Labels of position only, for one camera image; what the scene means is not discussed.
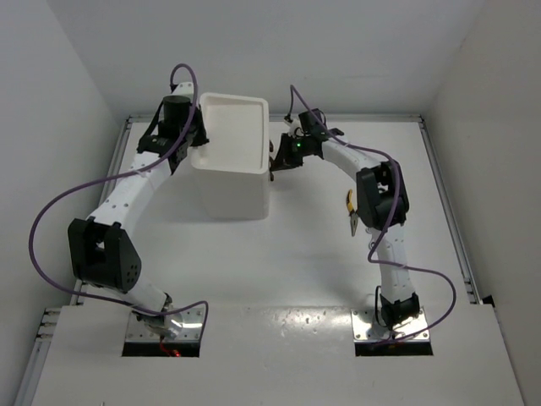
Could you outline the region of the white three-drawer cabinet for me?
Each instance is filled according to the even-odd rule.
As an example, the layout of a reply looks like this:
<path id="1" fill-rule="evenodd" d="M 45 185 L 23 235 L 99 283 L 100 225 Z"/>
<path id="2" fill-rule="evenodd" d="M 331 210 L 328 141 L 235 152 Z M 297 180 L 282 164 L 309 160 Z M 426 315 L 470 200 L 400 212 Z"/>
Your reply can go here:
<path id="1" fill-rule="evenodd" d="M 270 115 L 267 100 L 206 92 L 199 98 L 209 142 L 190 153 L 208 216 L 261 220 L 270 209 Z"/>

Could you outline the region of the yellow handled needle-nose pliers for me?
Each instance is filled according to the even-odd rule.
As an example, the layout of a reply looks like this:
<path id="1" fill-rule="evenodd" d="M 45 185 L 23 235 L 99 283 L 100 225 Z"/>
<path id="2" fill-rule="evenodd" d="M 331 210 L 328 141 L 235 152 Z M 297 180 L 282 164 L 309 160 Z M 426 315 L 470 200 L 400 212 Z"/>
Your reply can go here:
<path id="1" fill-rule="evenodd" d="M 350 232 L 351 236 L 354 237 L 357 232 L 358 227 L 358 214 L 356 209 L 353 206 L 352 202 L 352 190 L 348 190 L 347 197 L 346 197 L 346 206 L 349 216 L 349 224 L 350 224 Z"/>

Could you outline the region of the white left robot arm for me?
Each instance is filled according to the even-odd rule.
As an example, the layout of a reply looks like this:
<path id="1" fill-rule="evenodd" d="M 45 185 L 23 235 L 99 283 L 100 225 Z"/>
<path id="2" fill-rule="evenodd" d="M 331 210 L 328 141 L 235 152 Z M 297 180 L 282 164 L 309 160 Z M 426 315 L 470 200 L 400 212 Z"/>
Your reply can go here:
<path id="1" fill-rule="evenodd" d="M 191 146 L 207 143 L 194 83 L 172 85 L 139 143 L 130 176 L 119 179 L 106 200 L 86 219 L 68 226 L 76 278 L 116 294 L 134 309 L 138 321 L 156 330 L 179 322 L 171 297 L 142 275 L 142 261 L 131 240 L 155 192 L 177 170 Z"/>

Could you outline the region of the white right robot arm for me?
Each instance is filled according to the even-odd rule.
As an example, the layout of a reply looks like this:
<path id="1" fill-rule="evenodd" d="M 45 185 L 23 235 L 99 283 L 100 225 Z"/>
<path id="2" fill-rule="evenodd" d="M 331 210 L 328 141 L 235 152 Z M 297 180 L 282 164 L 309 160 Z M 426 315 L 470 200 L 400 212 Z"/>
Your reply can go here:
<path id="1" fill-rule="evenodd" d="M 356 233 L 359 223 L 368 229 L 369 261 L 380 267 L 375 318 L 390 330 L 418 315 L 419 298 L 403 246 L 409 199 L 400 165 L 388 156 L 378 160 L 374 158 L 377 151 L 346 142 L 342 131 L 326 127 L 325 115 L 318 109 L 302 112 L 297 118 L 287 114 L 284 122 L 288 130 L 270 159 L 270 172 L 301 167 L 305 157 L 317 156 L 349 176 L 356 187 L 346 198 L 351 234 Z"/>

